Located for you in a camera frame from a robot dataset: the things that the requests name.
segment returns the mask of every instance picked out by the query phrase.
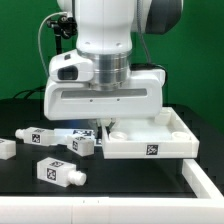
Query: black table surface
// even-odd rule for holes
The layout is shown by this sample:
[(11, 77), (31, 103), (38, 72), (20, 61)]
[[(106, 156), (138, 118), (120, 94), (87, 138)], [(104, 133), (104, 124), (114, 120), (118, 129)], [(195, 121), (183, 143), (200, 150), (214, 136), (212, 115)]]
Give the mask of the black table surface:
[[(186, 106), (171, 105), (200, 141), (196, 161), (224, 193), (224, 135)], [(104, 159), (101, 147), (80, 157), (66, 146), (43, 147), (15, 138), (17, 129), (83, 128), (86, 120), (49, 121), (42, 100), (0, 100), (0, 138), (16, 141), (16, 156), (0, 160), (1, 196), (195, 197), (181, 174), (182, 159)], [(60, 187), (37, 179), (37, 162), (52, 157), (87, 174), (84, 186)]]

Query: white cube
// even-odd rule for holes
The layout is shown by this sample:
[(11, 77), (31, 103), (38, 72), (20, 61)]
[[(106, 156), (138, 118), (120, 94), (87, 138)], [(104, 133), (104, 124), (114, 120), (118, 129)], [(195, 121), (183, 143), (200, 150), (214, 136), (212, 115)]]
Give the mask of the white cube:
[(7, 160), (16, 155), (16, 142), (0, 139), (0, 159)]
[(80, 156), (94, 154), (94, 140), (79, 134), (67, 136), (67, 148)]

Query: green background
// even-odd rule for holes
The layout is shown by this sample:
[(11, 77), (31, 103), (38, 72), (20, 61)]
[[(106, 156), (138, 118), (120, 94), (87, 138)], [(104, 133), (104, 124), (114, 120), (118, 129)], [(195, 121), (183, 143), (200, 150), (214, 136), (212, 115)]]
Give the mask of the green background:
[[(145, 40), (153, 62), (169, 72), (164, 101), (190, 107), (224, 133), (223, 9), (223, 0), (185, 0), (175, 28)], [(0, 99), (4, 99), (46, 83), (37, 33), (42, 20), (59, 9), (56, 0), (1, 0), (0, 10)], [(55, 54), (53, 31), (45, 28), (42, 37), (49, 62)], [(144, 62), (137, 35), (132, 38), (133, 61)], [(64, 44), (67, 51), (74, 41)]]

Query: white tray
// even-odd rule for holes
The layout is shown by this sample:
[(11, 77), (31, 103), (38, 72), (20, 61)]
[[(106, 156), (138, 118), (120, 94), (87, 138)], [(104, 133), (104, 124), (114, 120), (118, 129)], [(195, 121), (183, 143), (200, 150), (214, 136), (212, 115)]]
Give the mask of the white tray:
[(172, 108), (163, 108), (156, 118), (118, 119), (110, 136), (105, 120), (101, 125), (104, 158), (196, 158), (198, 154), (199, 141)]

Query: cable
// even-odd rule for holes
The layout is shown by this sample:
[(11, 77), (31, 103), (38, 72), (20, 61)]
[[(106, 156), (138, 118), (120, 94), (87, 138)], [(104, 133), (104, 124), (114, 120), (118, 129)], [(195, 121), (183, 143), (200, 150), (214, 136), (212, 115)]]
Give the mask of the cable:
[(138, 27), (138, 36), (139, 36), (139, 40), (141, 42), (141, 45), (142, 45), (142, 47), (143, 47), (143, 49), (145, 51), (147, 63), (150, 64), (151, 63), (151, 57), (150, 57), (148, 48), (146, 46), (146, 43), (145, 43), (143, 34), (142, 34), (141, 23), (142, 23), (141, 0), (137, 0), (137, 27)]
[(40, 59), (41, 59), (41, 62), (42, 62), (43, 68), (44, 68), (44, 72), (45, 72), (47, 78), (49, 77), (49, 74), (48, 74), (47, 66), (44, 62), (43, 53), (42, 53), (42, 49), (41, 49), (41, 33), (42, 33), (42, 29), (43, 29), (43, 26), (46, 23), (46, 21), (48, 19), (50, 19), (51, 17), (58, 16), (58, 15), (67, 15), (67, 12), (57, 12), (57, 13), (53, 13), (53, 14), (47, 16), (41, 23), (39, 31), (38, 31), (38, 50), (39, 50)]
[(28, 99), (32, 94), (36, 93), (36, 92), (45, 92), (45, 88), (46, 86), (40, 86), (40, 87), (37, 87), (35, 89), (31, 89), (31, 90), (23, 90), (23, 91), (20, 91), (18, 92), (16, 95), (13, 96), (13, 99), (16, 99), (19, 95), (23, 94), (23, 93), (27, 93), (23, 99)]
[(46, 85), (37, 87), (36, 89), (33, 89), (29, 93), (27, 93), (23, 99), (28, 99), (31, 95), (33, 95), (36, 92), (40, 92), (40, 93), (45, 92), (45, 88), (46, 88)]
[(165, 71), (165, 74), (166, 74), (166, 78), (165, 78), (165, 83), (167, 82), (167, 79), (168, 79), (168, 72), (167, 70), (161, 66), (161, 65), (157, 65), (157, 64), (154, 64), (151, 62), (151, 56), (150, 56), (150, 53), (148, 51), (148, 48), (146, 46), (146, 43), (145, 43), (145, 40), (144, 40), (144, 37), (143, 37), (143, 34), (142, 34), (142, 27), (141, 27), (141, 20), (142, 20), (142, 10), (141, 10), (141, 2), (142, 0), (137, 0), (137, 27), (138, 27), (138, 36), (139, 36), (139, 40), (140, 40), (140, 43), (145, 51), (145, 55), (146, 55), (146, 59), (147, 59), (147, 64), (138, 64), (136, 66), (136, 64), (133, 64), (131, 67), (132, 69), (156, 69), (156, 68), (159, 68), (159, 69), (162, 69)]

